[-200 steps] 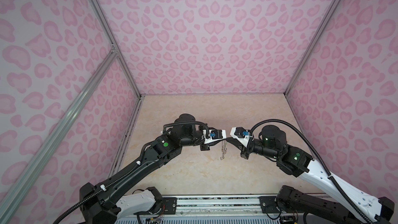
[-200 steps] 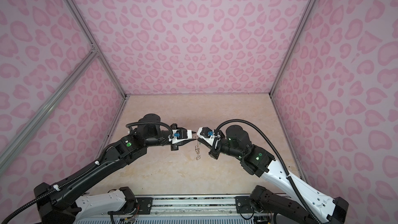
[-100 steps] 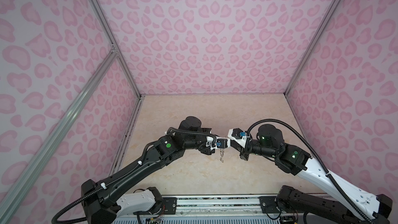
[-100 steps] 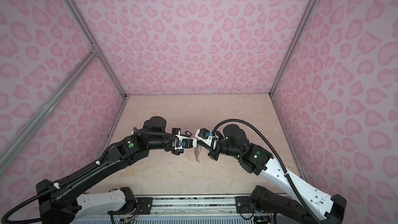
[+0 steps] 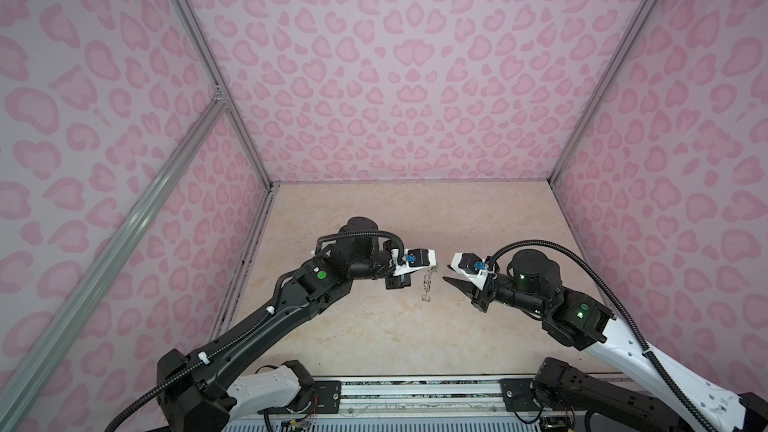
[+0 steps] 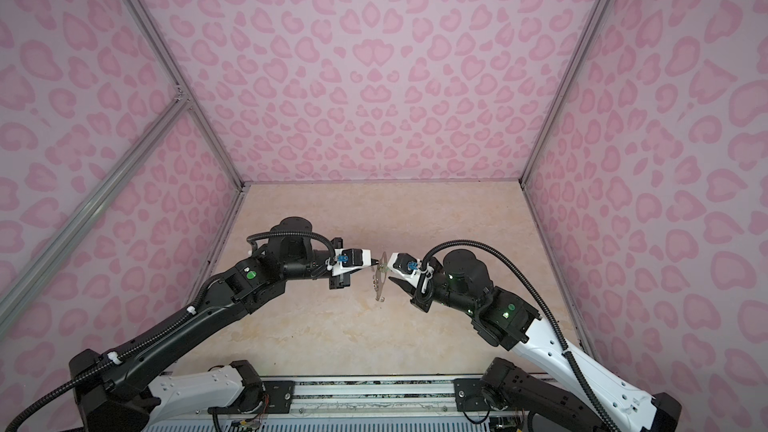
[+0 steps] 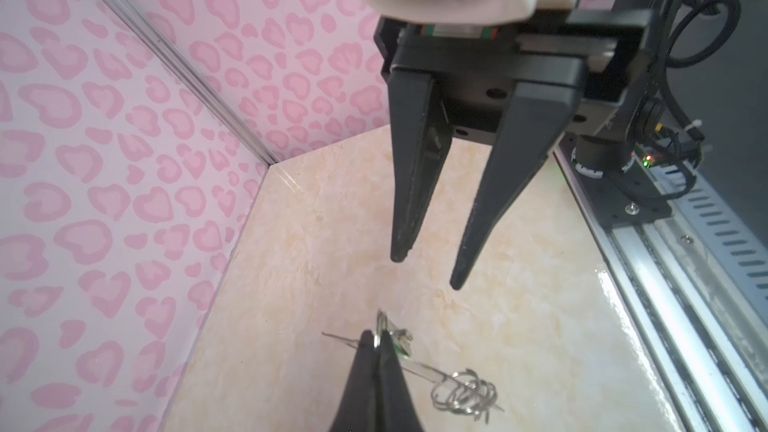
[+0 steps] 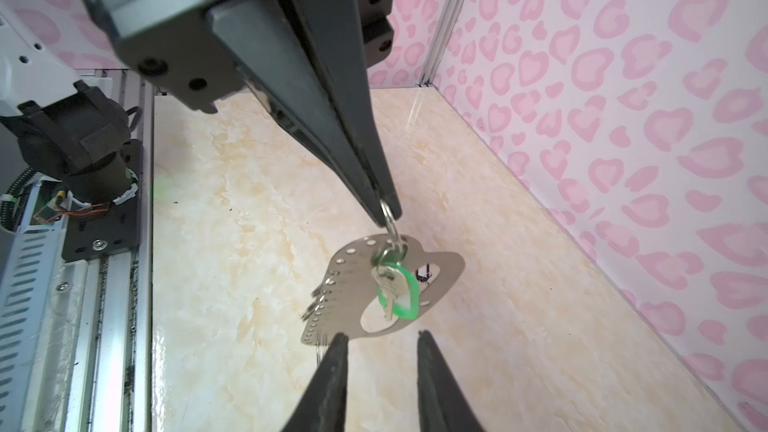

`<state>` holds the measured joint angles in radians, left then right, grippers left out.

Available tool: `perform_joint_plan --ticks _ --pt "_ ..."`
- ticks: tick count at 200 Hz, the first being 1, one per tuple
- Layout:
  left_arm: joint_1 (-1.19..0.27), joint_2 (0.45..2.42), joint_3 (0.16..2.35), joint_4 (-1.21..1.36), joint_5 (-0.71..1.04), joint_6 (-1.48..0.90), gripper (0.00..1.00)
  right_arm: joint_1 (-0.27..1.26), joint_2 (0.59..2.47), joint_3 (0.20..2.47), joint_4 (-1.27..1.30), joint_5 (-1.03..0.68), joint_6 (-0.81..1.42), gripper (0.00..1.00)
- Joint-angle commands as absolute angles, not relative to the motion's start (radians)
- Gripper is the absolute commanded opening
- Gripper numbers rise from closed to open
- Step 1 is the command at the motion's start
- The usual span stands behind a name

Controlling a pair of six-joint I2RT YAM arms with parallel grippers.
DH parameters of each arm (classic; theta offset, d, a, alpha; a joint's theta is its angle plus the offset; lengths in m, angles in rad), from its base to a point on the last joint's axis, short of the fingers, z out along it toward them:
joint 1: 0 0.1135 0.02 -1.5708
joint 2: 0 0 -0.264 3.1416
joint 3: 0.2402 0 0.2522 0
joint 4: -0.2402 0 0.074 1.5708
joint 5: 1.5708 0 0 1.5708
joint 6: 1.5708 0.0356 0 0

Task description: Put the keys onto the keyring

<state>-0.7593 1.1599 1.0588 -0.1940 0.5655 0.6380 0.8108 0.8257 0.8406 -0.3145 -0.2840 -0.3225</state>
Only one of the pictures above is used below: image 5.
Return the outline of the metal key holder plate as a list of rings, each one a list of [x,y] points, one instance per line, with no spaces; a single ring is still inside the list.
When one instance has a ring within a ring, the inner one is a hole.
[[[423,283],[422,283],[422,295],[421,295],[421,301],[425,303],[429,303],[431,301],[431,286],[432,286],[432,276],[434,274],[433,269],[429,269],[425,272],[423,277]]]

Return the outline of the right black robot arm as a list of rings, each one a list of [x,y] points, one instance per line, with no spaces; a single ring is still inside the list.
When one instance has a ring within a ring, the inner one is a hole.
[[[625,309],[564,286],[559,264],[543,252],[517,251],[505,272],[497,260],[458,252],[449,265],[456,275],[447,281],[482,312],[497,302],[538,319],[560,345],[602,360],[643,389],[623,389],[547,359],[531,383],[540,404],[603,413],[637,430],[766,430],[766,400],[724,389],[651,345]]]

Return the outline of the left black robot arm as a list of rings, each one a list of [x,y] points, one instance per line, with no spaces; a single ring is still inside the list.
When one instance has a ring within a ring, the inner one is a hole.
[[[399,236],[365,217],[318,238],[312,256],[280,275],[255,312],[187,354],[172,350],[161,358],[157,401],[170,430],[222,430],[235,406],[228,389],[257,358],[347,296],[354,281],[394,276],[407,265],[406,252]]]

